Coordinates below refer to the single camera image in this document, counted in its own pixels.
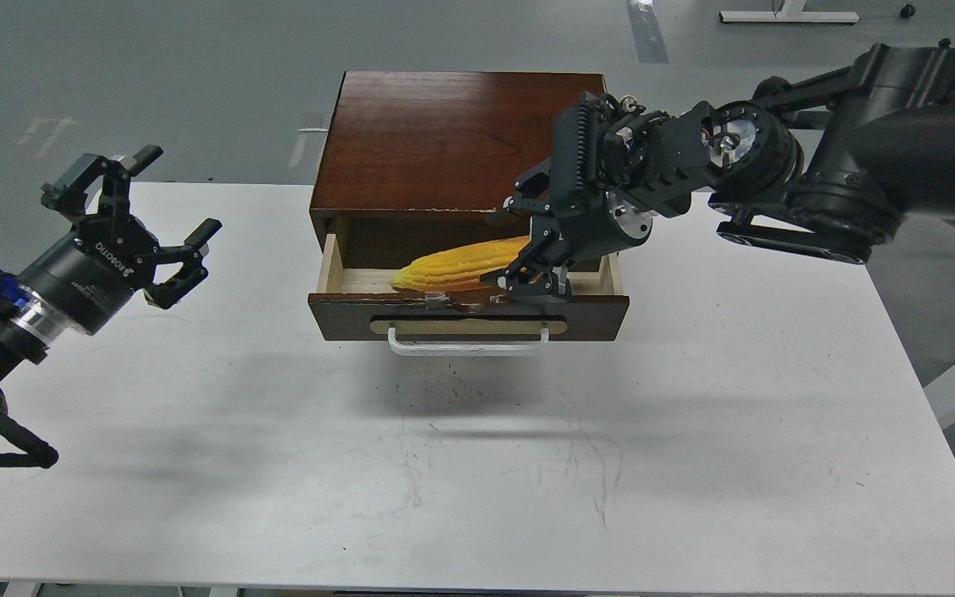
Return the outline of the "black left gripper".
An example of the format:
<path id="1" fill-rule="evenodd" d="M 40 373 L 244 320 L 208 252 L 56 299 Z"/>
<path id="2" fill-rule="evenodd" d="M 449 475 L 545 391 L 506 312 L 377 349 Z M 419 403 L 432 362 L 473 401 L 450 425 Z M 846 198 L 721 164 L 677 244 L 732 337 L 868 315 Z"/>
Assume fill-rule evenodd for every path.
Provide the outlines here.
<path id="1" fill-rule="evenodd" d="M 220 220 L 205 219 L 182 245 L 154 249 L 156 236 L 130 218 L 130 182 L 162 155 L 159 146 L 144 146 L 125 158 L 84 153 L 56 182 L 41 186 L 42 207 L 75 225 L 17 279 L 87 335 L 103 328 L 139 289 L 145 287 L 147 303 L 170 309 L 207 279 L 202 261 L 208 241 L 222 228 Z M 101 196 L 90 214 L 88 190 L 98 180 Z M 136 255 L 144 255 L 144 265 Z M 154 268 L 170 264 L 181 268 L 152 283 Z"/>

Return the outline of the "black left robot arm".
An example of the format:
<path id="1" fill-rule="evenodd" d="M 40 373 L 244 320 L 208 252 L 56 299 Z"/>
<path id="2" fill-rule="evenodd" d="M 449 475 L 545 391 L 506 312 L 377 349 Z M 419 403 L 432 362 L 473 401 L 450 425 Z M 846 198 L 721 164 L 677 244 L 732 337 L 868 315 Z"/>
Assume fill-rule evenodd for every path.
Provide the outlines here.
<path id="1" fill-rule="evenodd" d="M 207 279 L 205 219 L 180 245 L 163 246 L 130 211 L 133 178 L 162 155 L 145 146 L 128 158 L 85 153 L 41 187 L 43 207 L 70 230 L 19 274 L 0 268 L 0 468 L 50 468 L 58 453 L 8 413 L 1 383 L 22 362 L 39 363 L 67 329 L 94 335 L 135 295 L 168 309 Z"/>

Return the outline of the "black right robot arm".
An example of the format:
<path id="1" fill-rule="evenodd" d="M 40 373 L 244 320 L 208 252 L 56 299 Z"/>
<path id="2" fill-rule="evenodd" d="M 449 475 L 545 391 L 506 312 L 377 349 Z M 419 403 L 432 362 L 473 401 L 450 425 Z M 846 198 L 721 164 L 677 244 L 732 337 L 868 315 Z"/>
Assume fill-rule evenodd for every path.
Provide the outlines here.
<path id="1" fill-rule="evenodd" d="M 955 46 L 872 46 L 810 80 L 679 116 L 592 95 L 557 114 L 552 154 L 494 221 L 528 242 L 482 283 L 526 303 L 568 302 L 576 262 L 637 248 L 652 218 L 712 190 L 721 238 L 862 265 L 907 215 L 955 219 Z"/>

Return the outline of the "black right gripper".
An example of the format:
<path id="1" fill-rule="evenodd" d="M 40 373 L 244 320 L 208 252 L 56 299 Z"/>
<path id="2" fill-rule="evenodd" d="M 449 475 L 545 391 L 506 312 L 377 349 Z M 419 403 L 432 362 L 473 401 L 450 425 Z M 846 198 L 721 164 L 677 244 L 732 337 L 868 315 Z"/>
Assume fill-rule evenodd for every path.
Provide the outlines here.
<path id="1" fill-rule="evenodd" d="M 594 206 L 580 214 L 553 211 L 541 200 L 550 186 L 550 163 L 552 158 L 546 158 L 520 174 L 512 195 L 485 216 L 485 223 L 496 227 L 531 220 L 530 237 L 492 242 L 496 267 L 484 275 L 486 286 L 521 303 L 572 301 L 569 267 L 637 248 L 652 233 L 652 212 L 640 211 L 613 192 L 596 192 Z"/>

